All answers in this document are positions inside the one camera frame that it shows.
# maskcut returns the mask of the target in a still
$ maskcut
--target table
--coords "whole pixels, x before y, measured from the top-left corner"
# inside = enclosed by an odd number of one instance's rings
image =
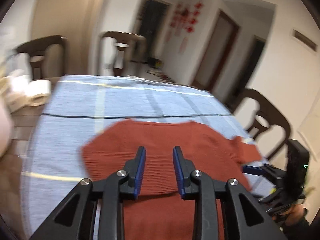
[[[21,203],[27,236],[79,180],[89,176],[79,154],[81,146],[124,118],[171,123],[193,120],[226,138],[249,138],[206,91],[139,78],[64,76],[42,112],[24,159]],[[259,178],[247,178],[261,190]]]

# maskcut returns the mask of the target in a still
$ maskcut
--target hand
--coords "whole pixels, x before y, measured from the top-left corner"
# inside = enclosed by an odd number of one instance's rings
[[[281,213],[281,215],[289,214],[285,224],[287,226],[295,225],[299,220],[304,216],[304,208],[302,205],[293,205],[286,212]]]

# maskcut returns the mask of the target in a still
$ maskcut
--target doorway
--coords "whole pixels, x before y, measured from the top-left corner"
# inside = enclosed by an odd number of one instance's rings
[[[146,0],[141,12],[141,25],[138,34],[147,40],[144,61],[152,57],[152,48],[157,32],[166,14],[168,5],[154,0]]]
[[[265,39],[262,39],[258,36],[254,36],[252,46],[248,52],[247,60],[244,63],[238,80],[235,82],[235,85],[227,98],[226,106],[229,109],[232,109],[232,104],[234,103],[235,99],[240,95],[240,93],[250,80],[250,77],[257,66],[257,63],[259,61],[265,44]]]
[[[220,11],[192,86],[212,91],[232,50],[238,31],[239,25]]]

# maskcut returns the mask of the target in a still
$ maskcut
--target chair backrest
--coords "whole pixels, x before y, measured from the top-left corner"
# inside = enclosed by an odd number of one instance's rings
[[[100,38],[99,38],[99,49],[98,49],[98,60],[97,60],[97,74],[101,75],[100,73],[100,62],[101,62],[101,55],[102,55],[102,40],[104,38],[114,38],[116,39],[116,43],[121,43],[121,44],[130,44],[130,41],[136,41],[137,45],[138,45],[138,52],[137,52],[137,68],[136,68],[136,72],[135,75],[138,77],[140,74],[140,69],[141,69],[141,62],[142,62],[142,57],[145,53],[146,50],[146,38],[137,34],[133,34],[133,33],[122,33],[122,32],[103,32],[100,34]],[[128,48],[127,47],[122,47],[122,46],[117,46],[115,44],[116,48],[118,51],[124,51],[124,60],[123,60],[123,68],[115,68],[115,62],[116,62],[116,58],[114,60],[113,63],[113,71],[115,73],[115,76],[121,76],[124,69],[127,67],[127,53],[128,53]]]
[[[247,129],[250,132],[253,128],[258,129],[257,133],[252,137],[254,140],[263,132],[268,130],[272,125],[279,125],[284,129],[285,136],[284,139],[280,142],[280,144],[268,155],[267,159],[270,160],[287,142],[291,134],[291,127],[287,119],[283,116],[283,114],[272,104],[268,99],[266,99],[262,94],[260,94],[257,90],[254,89],[244,89],[243,92],[236,99],[235,103],[230,110],[231,113],[238,108],[240,103],[244,98],[252,98],[257,101],[260,105],[259,110],[255,114],[255,119],[253,120],[251,126]],[[256,116],[263,117],[268,123],[269,127],[265,127],[262,125]]]
[[[47,78],[43,75],[43,62],[46,49],[53,44],[61,45],[63,48],[62,69],[60,75],[63,76],[66,72],[67,60],[67,38],[60,35],[48,36],[23,43],[15,48],[17,53],[29,54],[29,62],[32,68],[33,79],[35,77],[35,69],[38,68],[40,78]]]

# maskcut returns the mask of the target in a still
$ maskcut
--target ribbed knit fabric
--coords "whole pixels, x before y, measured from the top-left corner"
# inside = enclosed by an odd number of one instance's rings
[[[138,201],[124,203],[127,240],[188,240],[192,238],[194,202],[177,193],[172,150],[180,146],[186,159],[213,179],[236,178],[249,189],[240,165],[261,159],[256,147],[224,138],[210,127],[178,124],[118,122],[83,147],[83,160],[92,180],[104,179],[134,158],[139,146],[146,148],[146,165]],[[223,239],[221,209],[219,236]]]

